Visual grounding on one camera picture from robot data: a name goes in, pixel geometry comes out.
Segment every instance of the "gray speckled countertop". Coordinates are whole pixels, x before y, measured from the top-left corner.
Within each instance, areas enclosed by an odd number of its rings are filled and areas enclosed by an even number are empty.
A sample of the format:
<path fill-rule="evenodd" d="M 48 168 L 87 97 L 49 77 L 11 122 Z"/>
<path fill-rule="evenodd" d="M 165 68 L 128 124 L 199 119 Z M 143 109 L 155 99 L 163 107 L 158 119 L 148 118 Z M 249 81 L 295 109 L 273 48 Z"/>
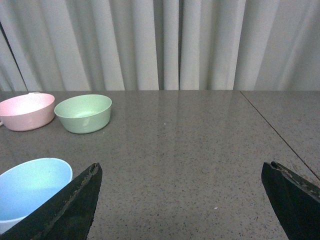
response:
<path fill-rule="evenodd" d="M 285 240 L 261 183 L 263 162 L 277 161 L 320 186 L 296 146 L 270 126 L 277 114 L 269 114 L 268 95 L 244 92 L 250 103 L 239 91 L 49 93 L 56 104 L 106 95 L 110 122 L 89 134 L 66 131 L 57 117 L 26 132 L 2 126 L 0 174 L 45 157 L 67 161 L 74 176 L 99 162 L 103 179 L 89 240 Z M 0 100 L 12 96 L 2 92 Z M 269 107 L 269 123 L 255 102 Z M 319 116 L 313 124 L 319 128 Z"/>

